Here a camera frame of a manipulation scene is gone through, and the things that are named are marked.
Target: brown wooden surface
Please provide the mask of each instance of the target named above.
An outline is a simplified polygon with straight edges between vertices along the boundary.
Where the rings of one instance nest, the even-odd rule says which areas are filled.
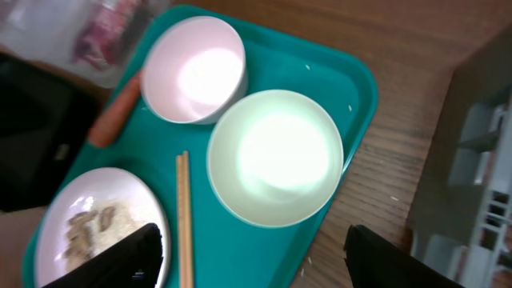
[[[377,79],[378,111],[310,248],[313,264],[305,259],[303,276],[299,269],[293,287],[352,287],[342,251],[351,224],[364,224],[407,250],[407,213],[453,69],[510,24],[512,1],[177,3],[200,6],[345,51],[363,60]]]

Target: green serving tray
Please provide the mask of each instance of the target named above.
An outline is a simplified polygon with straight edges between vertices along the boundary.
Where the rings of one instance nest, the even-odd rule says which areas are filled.
[[[248,94],[260,90],[297,91],[315,100],[332,117],[343,140],[345,175],[377,109],[377,85],[359,60],[299,38],[215,14],[176,6],[146,32],[131,64],[111,97],[141,68],[158,37],[185,18],[209,15],[231,24],[246,48]],[[140,177],[156,194],[170,222],[172,250],[165,287],[178,287],[175,157],[190,152],[194,265],[197,287],[284,287],[292,283],[331,201],[308,220],[281,229],[245,224],[217,200],[206,175],[206,146],[213,126],[177,125],[152,114],[139,101],[119,140],[99,150],[85,144],[62,183],[88,170],[113,166]],[[23,283],[34,287],[33,236],[23,264]]]

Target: black object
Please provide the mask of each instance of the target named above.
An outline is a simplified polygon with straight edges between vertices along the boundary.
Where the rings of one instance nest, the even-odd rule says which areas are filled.
[[[43,288],[152,288],[162,265],[162,236],[153,223]]]
[[[0,210],[50,203],[97,112],[71,84],[0,54]]]
[[[343,249],[354,288],[462,288],[362,226],[351,226]]]

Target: light green bowl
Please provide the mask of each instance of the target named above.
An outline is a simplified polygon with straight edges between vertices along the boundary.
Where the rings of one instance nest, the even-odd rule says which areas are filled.
[[[267,90],[220,118],[207,157],[210,183],[229,212],[255,226],[284,227],[308,219],[332,197],[343,145],[315,101]]]

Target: pink bowl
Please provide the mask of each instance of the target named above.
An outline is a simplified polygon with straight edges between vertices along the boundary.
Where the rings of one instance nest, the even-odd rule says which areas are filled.
[[[238,33],[218,18],[185,19],[156,41],[142,72],[142,95],[160,118],[209,124],[247,89]]]

